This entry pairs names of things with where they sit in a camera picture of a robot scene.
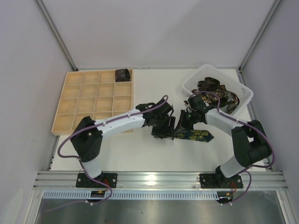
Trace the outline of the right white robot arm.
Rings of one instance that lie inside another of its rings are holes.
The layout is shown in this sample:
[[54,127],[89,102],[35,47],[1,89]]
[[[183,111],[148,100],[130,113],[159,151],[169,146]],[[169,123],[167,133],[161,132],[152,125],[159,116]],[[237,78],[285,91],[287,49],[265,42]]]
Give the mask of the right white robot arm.
[[232,138],[234,155],[218,166],[214,174],[214,183],[224,187],[238,174],[256,166],[256,162],[274,155],[273,147],[258,120],[243,121],[223,112],[221,100],[216,94],[213,95],[215,101],[208,105],[203,100],[207,94],[203,91],[188,98],[190,109],[181,111],[178,126],[192,132],[194,124],[204,123]]

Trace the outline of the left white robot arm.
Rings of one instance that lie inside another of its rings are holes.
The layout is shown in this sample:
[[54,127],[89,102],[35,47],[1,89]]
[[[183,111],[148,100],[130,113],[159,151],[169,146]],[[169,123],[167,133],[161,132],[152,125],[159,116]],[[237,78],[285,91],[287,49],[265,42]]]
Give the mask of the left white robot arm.
[[173,107],[164,96],[158,103],[139,104],[134,109],[107,119],[93,120],[84,117],[71,137],[71,143],[83,164],[83,169],[91,178],[102,175],[100,148],[103,140],[116,134],[145,126],[167,131]]

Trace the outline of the blue yellow floral tie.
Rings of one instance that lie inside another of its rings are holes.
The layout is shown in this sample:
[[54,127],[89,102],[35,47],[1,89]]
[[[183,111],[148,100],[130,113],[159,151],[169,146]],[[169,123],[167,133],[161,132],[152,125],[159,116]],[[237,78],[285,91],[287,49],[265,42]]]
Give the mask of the blue yellow floral tie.
[[208,130],[179,130],[174,133],[175,139],[193,140],[199,142],[209,143],[214,139],[214,136]]

